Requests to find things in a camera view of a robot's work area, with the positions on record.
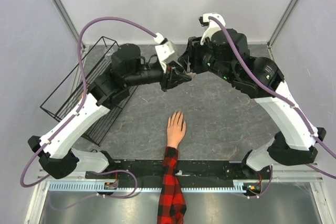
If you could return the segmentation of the nail polish bottle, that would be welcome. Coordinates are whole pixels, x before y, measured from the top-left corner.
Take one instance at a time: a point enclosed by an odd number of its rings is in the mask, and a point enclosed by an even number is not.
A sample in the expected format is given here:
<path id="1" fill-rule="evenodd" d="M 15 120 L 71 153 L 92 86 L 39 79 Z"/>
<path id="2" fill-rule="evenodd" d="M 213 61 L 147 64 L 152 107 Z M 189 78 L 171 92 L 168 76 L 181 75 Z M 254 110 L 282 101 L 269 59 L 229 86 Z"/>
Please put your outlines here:
<path id="1" fill-rule="evenodd" d="M 193 79 L 196 76 L 196 73 L 188 72 L 187 75 Z"/>

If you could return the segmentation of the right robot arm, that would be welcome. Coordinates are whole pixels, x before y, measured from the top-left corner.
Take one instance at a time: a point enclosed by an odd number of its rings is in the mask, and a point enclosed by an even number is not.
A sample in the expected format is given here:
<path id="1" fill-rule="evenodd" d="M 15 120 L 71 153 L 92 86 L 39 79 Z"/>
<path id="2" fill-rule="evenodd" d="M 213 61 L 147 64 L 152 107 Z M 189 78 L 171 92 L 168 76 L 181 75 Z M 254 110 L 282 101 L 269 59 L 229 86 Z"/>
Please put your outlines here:
<path id="1" fill-rule="evenodd" d="M 314 137 L 323 140 L 326 130 L 313 127 L 310 132 L 294 108 L 259 87 L 246 73 L 221 31 L 205 39 L 204 43 L 201 43 L 200 37 L 190 37 L 179 63 L 189 67 L 192 73 L 208 71 L 227 81 L 261 105 L 278 126 L 280 131 L 268 143 L 245 155 L 240 166 L 245 178 L 254 178 L 273 163 L 294 166 L 315 162 L 318 150 L 314 146 Z"/>

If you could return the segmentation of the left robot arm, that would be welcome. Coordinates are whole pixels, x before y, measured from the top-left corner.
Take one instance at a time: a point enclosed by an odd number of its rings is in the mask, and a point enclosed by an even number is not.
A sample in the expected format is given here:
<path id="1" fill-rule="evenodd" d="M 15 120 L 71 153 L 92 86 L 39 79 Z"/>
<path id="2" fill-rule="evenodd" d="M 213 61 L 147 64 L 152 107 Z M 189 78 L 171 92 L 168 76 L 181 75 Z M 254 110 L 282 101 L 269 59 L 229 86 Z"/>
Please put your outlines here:
<path id="1" fill-rule="evenodd" d="M 191 80 L 187 73 L 190 56 L 179 56 L 170 42 L 155 48 L 156 62 L 146 61 L 139 46 L 123 44 L 112 55 L 106 70 L 84 89 L 74 108 L 48 133 L 32 136 L 28 145 L 39 157 L 43 170 L 54 179 L 72 172 L 95 172 L 103 178 L 115 173 L 113 159 L 106 151 L 85 152 L 75 142 L 99 119 L 130 95 L 130 88 L 159 83 L 162 90 Z"/>

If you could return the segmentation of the red plaid sleeve forearm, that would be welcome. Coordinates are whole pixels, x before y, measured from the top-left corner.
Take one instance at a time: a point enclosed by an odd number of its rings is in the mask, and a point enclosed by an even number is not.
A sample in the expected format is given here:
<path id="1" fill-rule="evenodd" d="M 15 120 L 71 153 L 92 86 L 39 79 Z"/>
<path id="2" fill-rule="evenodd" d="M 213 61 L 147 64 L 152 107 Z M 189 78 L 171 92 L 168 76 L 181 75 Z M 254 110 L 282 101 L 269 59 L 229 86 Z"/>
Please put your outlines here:
<path id="1" fill-rule="evenodd" d="M 157 223 L 184 223 L 187 211 L 181 185 L 176 176 L 178 150 L 166 147 L 163 159 L 163 180 L 158 203 Z"/>

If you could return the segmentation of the mannequin hand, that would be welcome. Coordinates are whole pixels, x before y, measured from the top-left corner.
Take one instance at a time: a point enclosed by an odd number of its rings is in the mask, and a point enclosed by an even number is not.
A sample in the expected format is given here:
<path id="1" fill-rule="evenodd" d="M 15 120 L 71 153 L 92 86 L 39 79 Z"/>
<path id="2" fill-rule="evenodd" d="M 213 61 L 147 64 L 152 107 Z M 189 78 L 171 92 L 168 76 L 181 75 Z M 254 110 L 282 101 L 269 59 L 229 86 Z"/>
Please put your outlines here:
<path id="1" fill-rule="evenodd" d="M 177 149 L 186 133 L 186 122 L 181 111 L 174 112 L 167 123 L 167 146 Z"/>

